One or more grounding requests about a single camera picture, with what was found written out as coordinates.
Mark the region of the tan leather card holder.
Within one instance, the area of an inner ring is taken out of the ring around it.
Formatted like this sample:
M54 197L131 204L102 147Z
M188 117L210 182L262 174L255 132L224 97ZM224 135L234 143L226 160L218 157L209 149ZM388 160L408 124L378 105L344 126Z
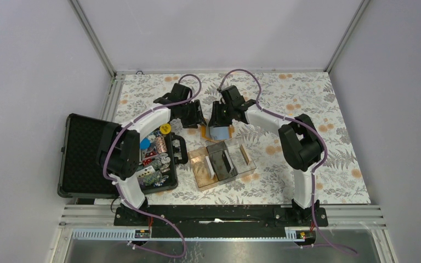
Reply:
M201 137L207 141L218 142L232 138L232 134L235 132L233 125L228 127L208 127L201 126Z

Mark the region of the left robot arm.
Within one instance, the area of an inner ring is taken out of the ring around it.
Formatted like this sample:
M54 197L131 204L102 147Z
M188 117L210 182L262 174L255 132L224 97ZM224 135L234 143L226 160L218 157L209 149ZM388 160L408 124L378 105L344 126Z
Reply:
M135 225L147 221L146 200L135 174L141 164L140 143L161 125L179 119L185 128L204 122L197 92L176 83L172 90L155 99L141 114L122 124L109 122L101 137L96 161L102 175L117 189L122 204L128 206L127 218Z

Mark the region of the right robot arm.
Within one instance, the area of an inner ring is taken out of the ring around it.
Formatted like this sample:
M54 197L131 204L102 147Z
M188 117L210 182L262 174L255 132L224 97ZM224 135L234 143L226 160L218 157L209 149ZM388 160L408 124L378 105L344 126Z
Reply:
M320 164L325 149L310 117L305 114L296 118L284 117L271 112L253 99L246 101L234 85L218 89L218 92L221 99L213 102L208 123L210 130L228 127L234 121L238 121L278 135L283 156L294 170L293 202L298 207L293 209L292 217L298 225L307 225L314 219L311 207L315 201L315 194L312 190L311 172Z

